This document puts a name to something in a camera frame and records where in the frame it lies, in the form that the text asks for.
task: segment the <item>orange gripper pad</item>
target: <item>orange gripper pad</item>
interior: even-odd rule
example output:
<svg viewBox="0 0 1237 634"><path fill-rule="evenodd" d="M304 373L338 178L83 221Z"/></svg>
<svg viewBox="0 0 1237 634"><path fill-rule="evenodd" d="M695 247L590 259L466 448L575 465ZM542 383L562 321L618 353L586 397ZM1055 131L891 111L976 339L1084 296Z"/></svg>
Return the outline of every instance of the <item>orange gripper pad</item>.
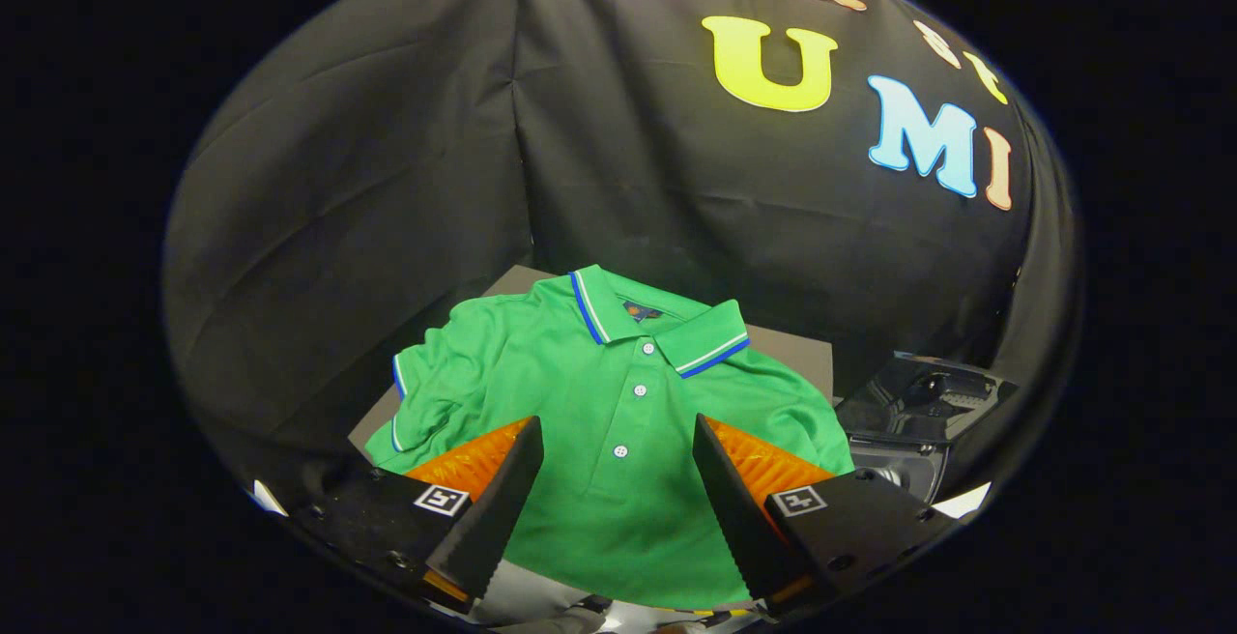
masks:
<svg viewBox="0 0 1237 634"><path fill-rule="evenodd" d="M531 416L503 428L495 428L494 431L477 436L458 449L448 450L404 475L439 487L468 492L476 502L490 486L507 452L516 444L516 436L520 436L529 419Z"/></svg>
<svg viewBox="0 0 1237 634"><path fill-rule="evenodd" d="M764 501L768 499L769 494L777 492L807 487L808 484L815 484L818 481L833 480L834 472L820 470L820 467L814 466L814 463L804 459L788 454L785 450L767 444L767 441L761 441L756 436L752 436L751 433L740 431L737 428L729 426L729 424L709 419L708 416L705 421L709 423L721 447L730 456L730 462L735 465L738 477L742 478L743 486L752 494L756 505L761 507L764 519L769 522L769 526L784 540L785 536L777 529L773 517L764 508Z"/></svg>

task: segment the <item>shirt collar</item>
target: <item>shirt collar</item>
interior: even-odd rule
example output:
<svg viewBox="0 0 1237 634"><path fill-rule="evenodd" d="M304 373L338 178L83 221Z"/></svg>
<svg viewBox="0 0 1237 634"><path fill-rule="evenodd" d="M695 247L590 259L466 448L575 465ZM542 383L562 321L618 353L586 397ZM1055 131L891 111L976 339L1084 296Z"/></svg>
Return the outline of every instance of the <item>shirt collar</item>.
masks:
<svg viewBox="0 0 1237 634"><path fill-rule="evenodd" d="M730 299L709 308L696 300L684 299L683 295L618 277L597 264L575 269L570 272L570 278L576 306L594 342L612 344L623 339L653 337L662 356L682 378L690 378L719 365L751 342L737 300ZM622 306L622 299L659 309L684 323L675 329L651 335L632 320Z"/></svg>

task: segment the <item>polo shirt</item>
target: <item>polo shirt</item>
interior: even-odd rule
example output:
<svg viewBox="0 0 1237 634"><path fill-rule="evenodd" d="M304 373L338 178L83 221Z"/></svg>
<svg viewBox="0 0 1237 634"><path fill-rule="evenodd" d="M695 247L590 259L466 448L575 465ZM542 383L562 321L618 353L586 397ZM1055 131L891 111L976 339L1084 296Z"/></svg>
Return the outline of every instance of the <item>polo shirt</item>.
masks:
<svg viewBox="0 0 1237 634"><path fill-rule="evenodd" d="M736 300L710 308L591 264L453 308L395 357L402 402L365 449L407 472L538 414L544 459L505 559L649 607L747 601L691 457L696 413L835 475L855 467L823 393L748 344Z"/></svg>

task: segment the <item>white paper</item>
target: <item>white paper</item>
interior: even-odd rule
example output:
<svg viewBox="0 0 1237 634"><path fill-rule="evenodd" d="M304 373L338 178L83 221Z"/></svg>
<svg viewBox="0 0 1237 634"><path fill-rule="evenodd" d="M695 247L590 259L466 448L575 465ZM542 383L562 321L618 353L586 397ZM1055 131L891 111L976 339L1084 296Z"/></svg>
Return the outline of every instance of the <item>white paper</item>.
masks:
<svg viewBox="0 0 1237 634"><path fill-rule="evenodd" d="M257 505L268 512L277 512L277 514L285 518L288 515L288 512L283 510L283 507L281 507L280 502L276 501L275 494L266 488L266 484L262 484L261 481L257 480L254 481L254 501L257 502Z"/></svg>
<svg viewBox="0 0 1237 634"><path fill-rule="evenodd" d="M954 497L952 499L941 503L933 503L933 508L940 510L943 514L950 518L954 519L962 518L964 515L969 514L969 512L980 508L980 504L983 503L983 497L988 496L988 489L991 488L992 483L988 482L987 484L976 487L975 489L971 489L967 493Z"/></svg>

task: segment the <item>light blue letter m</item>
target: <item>light blue letter m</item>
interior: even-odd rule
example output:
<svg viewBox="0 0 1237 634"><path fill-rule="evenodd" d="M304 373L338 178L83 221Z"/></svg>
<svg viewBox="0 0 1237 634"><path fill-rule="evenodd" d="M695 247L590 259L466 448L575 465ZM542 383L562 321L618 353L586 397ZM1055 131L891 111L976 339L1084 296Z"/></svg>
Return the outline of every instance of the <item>light blue letter m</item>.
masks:
<svg viewBox="0 0 1237 634"><path fill-rule="evenodd" d="M902 153L902 137L905 136L919 175L927 177L940 154L945 153L936 180L945 189L972 198L977 193L971 146L975 117L946 103L940 106L936 122L929 124L915 94L904 83L870 75L867 84L881 96L881 142L868 150L867 157L881 167L905 171L910 164L907 154Z"/></svg>

